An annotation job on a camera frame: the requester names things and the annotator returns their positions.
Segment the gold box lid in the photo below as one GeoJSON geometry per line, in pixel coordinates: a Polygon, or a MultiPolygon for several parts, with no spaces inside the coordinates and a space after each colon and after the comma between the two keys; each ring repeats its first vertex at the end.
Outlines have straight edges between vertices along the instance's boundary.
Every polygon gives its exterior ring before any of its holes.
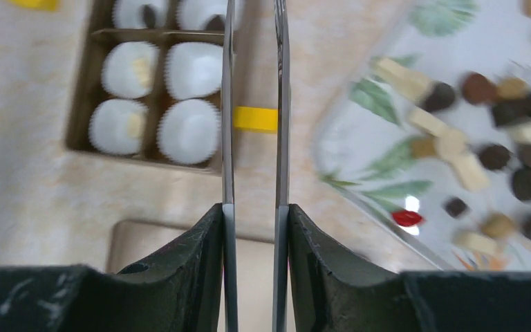
{"type": "MultiPolygon", "coordinates": [[[[157,221],[120,221],[113,226],[106,271],[118,273],[164,246],[175,250],[168,254],[169,269],[173,271],[194,247],[187,239],[178,239],[186,231],[157,221]]],[[[240,331],[272,330],[273,258],[272,243],[236,239],[240,331]]]]}

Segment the brown chocolate box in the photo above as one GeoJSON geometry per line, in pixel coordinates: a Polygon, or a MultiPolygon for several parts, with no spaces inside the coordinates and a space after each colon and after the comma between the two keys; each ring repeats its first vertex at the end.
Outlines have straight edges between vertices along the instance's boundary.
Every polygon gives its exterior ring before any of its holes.
{"type": "Polygon", "coordinates": [[[94,1],[65,145],[220,174],[239,100],[249,1],[94,1]]]}

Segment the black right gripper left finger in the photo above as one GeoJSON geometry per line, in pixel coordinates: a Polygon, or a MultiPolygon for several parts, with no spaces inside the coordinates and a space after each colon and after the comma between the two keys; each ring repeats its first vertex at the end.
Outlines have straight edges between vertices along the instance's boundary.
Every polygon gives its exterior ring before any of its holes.
{"type": "Polygon", "coordinates": [[[221,204],[178,239],[194,247],[173,271],[167,246],[116,274],[86,265],[0,267],[0,331],[217,330],[221,204]]]}

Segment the metal tweezers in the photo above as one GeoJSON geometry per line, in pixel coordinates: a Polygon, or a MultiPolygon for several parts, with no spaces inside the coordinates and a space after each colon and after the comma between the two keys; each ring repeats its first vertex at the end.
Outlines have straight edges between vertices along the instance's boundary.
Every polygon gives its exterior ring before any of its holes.
{"type": "Polygon", "coordinates": [[[272,330],[288,331],[290,38],[285,1],[228,1],[221,82],[225,328],[239,330],[236,239],[274,245],[272,330]],[[276,133],[238,130],[237,107],[278,110],[276,133]]]}

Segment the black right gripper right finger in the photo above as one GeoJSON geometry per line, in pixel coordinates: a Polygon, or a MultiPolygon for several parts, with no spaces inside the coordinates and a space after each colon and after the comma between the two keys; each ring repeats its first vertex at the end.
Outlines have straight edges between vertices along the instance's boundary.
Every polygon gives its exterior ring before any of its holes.
{"type": "Polygon", "coordinates": [[[394,273],[357,256],[295,204],[288,240],[298,331],[531,331],[531,273],[394,273]]]}

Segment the dark leaf oval chocolate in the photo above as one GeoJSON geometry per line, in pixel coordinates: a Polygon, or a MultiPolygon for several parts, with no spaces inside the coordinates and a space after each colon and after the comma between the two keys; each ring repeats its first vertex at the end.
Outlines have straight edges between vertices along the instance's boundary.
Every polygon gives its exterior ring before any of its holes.
{"type": "Polygon", "coordinates": [[[152,5],[145,4],[142,6],[142,20],[147,29],[153,29],[156,27],[156,12],[152,5]]]}

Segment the cream heart chocolate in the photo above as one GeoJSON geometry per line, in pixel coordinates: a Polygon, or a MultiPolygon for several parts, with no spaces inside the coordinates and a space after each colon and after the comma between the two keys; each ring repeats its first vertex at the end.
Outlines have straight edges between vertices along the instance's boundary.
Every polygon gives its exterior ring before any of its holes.
{"type": "Polygon", "coordinates": [[[141,139],[145,130],[145,117],[141,113],[131,113],[128,117],[126,131],[130,138],[141,139]]]}

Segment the white chocolate piece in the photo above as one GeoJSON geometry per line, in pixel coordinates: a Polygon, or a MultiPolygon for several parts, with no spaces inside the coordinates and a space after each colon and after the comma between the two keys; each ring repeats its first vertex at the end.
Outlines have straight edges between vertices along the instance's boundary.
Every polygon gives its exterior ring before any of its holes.
{"type": "Polygon", "coordinates": [[[132,61],[132,69],[140,86],[148,89],[152,81],[152,67],[146,57],[139,57],[132,61]]]}

